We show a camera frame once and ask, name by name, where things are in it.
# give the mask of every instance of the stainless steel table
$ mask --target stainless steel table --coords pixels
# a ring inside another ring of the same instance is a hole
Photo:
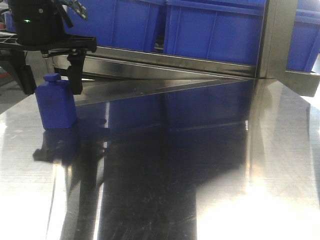
[[[0,239],[320,239],[319,110],[274,80],[250,109],[171,109],[216,83],[88,86],[70,129],[44,130],[33,95],[1,114]]]

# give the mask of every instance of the blue plastic bottle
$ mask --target blue plastic bottle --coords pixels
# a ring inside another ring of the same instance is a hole
[[[45,129],[66,129],[77,119],[70,83],[59,73],[44,75],[45,83],[35,90],[42,125]]]

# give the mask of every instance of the black mounting bracket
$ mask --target black mounting bracket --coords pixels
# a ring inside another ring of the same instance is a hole
[[[41,51],[44,58],[68,55],[70,66],[67,77],[72,93],[82,92],[82,72],[87,51],[95,52],[95,37],[75,36],[66,34],[62,40],[46,45],[26,46],[17,43],[17,35],[0,32],[0,66],[3,67],[19,84],[27,95],[33,94],[37,88],[32,69],[26,65],[25,52]]]

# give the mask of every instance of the blue storage bin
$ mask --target blue storage bin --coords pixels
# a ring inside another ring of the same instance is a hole
[[[67,34],[96,37],[97,44],[149,52],[155,47],[159,9],[164,0],[83,0],[88,21],[73,10]]]
[[[299,0],[298,9],[320,12],[320,1],[319,0]]]
[[[200,87],[165,94],[170,130],[210,128],[247,120],[254,81]]]
[[[166,54],[256,65],[264,5],[168,0]],[[320,50],[320,14],[297,10],[287,68],[310,72]]]
[[[263,5],[214,3],[168,0],[164,53],[255,65]]]
[[[320,12],[296,13],[287,69],[311,72],[320,50]]]

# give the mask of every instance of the metal bar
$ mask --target metal bar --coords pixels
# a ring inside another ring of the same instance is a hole
[[[140,52],[110,47],[98,47],[95,53],[87,53],[87,55],[92,57],[102,57],[114,60],[130,61],[135,63],[145,63],[157,66],[174,67],[249,78],[253,78],[256,71],[256,67],[253,65],[219,62],[207,59],[164,55],[160,53]]]
[[[279,81],[301,96],[313,97],[320,82],[320,74],[287,70],[285,77]]]
[[[256,77],[284,79],[298,0],[267,0]]]
[[[54,57],[54,66],[67,69],[69,66],[65,57]],[[136,80],[201,80],[212,78],[235,78],[231,75],[222,75],[212,72],[200,72],[183,68],[165,67],[159,65],[137,63],[107,59],[104,57],[87,56],[84,61],[83,73],[91,76],[114,79]]]

